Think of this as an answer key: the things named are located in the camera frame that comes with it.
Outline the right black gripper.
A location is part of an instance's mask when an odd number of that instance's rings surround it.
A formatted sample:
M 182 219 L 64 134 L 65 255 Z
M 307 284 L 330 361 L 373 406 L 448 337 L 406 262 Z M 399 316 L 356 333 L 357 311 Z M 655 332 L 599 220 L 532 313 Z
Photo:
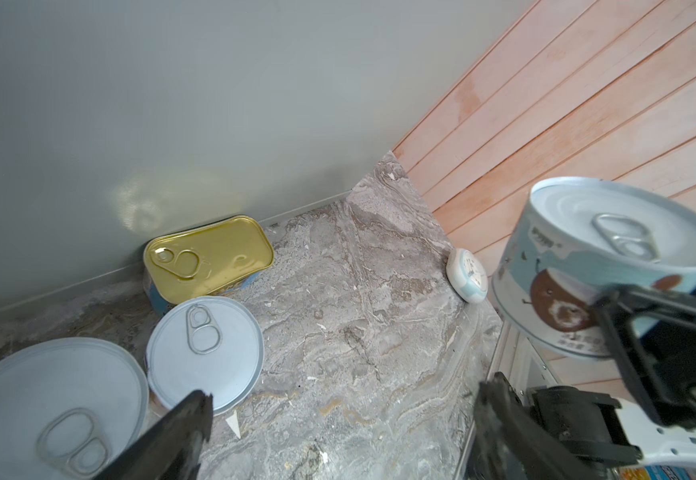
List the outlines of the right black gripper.
M 696 296 L 635 285 L 602 294 L 590 307 L 627 390 L 664 427 L 696 428 Z M 593 468 L 642 459 L 608 394 L 553 386 L 530 393 L 533 418 Z

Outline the white lid can front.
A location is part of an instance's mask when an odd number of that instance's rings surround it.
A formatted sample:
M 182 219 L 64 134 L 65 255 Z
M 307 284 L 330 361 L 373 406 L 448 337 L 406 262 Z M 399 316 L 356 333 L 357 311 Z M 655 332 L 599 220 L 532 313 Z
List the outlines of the white lid can front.
M 696 212 L 601 179 L 533 185 L 491 277 L 503 316 L 549 350 L 608 359 L 592 306 L 621 285 L 693 291 Z

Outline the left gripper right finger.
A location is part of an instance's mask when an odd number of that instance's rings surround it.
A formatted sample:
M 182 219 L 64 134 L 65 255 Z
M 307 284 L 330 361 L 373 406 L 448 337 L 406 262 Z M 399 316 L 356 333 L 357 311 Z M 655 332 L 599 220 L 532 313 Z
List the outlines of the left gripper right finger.
M 474 479 L 595 479 L 525 411 L 500 372 L 479 385 L 472 443 Z

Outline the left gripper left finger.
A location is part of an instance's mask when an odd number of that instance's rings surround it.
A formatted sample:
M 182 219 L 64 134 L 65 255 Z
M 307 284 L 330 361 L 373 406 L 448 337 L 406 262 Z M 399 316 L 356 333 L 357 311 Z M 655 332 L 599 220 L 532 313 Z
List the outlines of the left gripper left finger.
M 213 423 L 213 397 L 187 395 L 133 445 L 106 466 L 98 479 L 195 479 Z

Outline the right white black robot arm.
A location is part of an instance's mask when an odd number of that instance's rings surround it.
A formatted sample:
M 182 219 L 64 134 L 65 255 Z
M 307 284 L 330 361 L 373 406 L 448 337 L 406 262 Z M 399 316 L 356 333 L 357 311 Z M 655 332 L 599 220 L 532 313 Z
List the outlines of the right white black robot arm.
M 696 468 L 696 296 L 625 286 L 602 295 L 559 286 L 534 292 L 532 311 L 567 355 L 600 347 L 630 394 L 618 425 L 646 465 Z

